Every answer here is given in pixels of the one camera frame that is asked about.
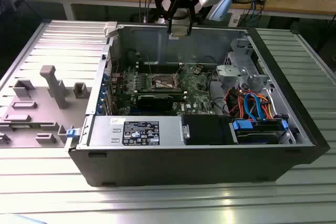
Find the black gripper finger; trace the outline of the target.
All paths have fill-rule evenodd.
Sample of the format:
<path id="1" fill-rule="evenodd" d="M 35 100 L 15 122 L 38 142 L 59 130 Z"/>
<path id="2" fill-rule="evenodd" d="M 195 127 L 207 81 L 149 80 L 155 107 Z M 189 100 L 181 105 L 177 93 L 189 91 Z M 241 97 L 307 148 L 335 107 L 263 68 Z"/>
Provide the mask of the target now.
<path id="1" fill-rule="evenodd" d="M 187 9 L 187 17 L 189 19 L 189 24 L 187 26 L 187 35 L 189 36 L 192 32 L 193 28 L 193 23 L 195 22 L 196 19 L 196 14 L 195 14 L 195 6 L 192 5 Z"/>
<path id="2" fill-rule="evenodd" d="M 158 15 L 168 21 L 167 32 L 170 34 L 172 29 L 172 19 L 178 9 L 180 0 L 169 0 L 170 5 L 167 10 L 163 7 L 163 1 L 164 0 L 154 0 Z"/>

